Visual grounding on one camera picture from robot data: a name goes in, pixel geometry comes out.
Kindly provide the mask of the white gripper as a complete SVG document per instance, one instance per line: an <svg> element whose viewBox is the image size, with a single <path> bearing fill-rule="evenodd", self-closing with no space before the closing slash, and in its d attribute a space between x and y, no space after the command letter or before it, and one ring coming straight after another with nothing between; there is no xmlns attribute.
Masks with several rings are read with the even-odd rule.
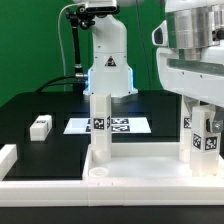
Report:
<svg viewBox="0 0 224 224"><path fill-rule="evenodd" d="M165 90L224 108L224 47L204 48L199 61L181 60L174 50L160 47L156 52L159 79ZM224 116L212 112L206 130L221 133Z"/></svg>

